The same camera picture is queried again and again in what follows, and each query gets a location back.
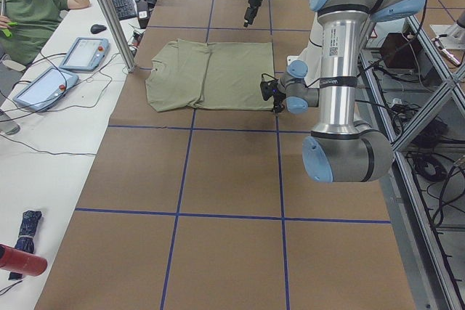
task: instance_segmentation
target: green tool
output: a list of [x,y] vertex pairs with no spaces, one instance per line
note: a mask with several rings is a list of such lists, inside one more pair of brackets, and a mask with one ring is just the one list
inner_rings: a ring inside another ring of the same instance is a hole
[[[10,27],[14,27],[17,25],[17,22],[8,22],[7,25],[9,25]],[[13,33],[8,28],[2,29],[1,31],[7,38],[9,38],[10,36],[13,36]]]

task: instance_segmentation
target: man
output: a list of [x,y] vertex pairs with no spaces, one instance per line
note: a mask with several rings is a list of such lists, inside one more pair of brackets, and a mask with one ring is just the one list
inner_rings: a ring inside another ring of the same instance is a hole
[[0,31],[0,45],[12,60],[28,65],[60,24],[62,10],[89,6],[89,0],[6,0],[0,30],[9,29],[12,35]]

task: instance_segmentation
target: man's hand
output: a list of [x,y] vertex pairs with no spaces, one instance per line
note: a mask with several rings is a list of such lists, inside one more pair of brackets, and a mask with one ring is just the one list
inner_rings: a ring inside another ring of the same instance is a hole
[[0,16],[0,29],[10,29],[11,27],[8,25],[11,20],[7,16]]

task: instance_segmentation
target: touchscreen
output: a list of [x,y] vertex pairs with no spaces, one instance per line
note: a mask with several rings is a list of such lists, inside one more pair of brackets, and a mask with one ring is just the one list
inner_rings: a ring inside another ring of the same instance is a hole
[[65,64],[68,67],[89,67],[101,40],[79,39]]
[[71,77],[71,74],[51,69],[26,89],[19,96],[19,99],[27,105],[37,105],[47,100],[52,100],[54,98],[52,94],[58,90],[60,85],[66,85],[65,79],[68,80]]

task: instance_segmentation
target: computer keyboard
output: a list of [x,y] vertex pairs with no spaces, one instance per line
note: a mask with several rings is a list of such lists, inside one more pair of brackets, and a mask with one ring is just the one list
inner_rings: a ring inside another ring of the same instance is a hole
[[137,17],[133,0],[111,0],[119,20]]

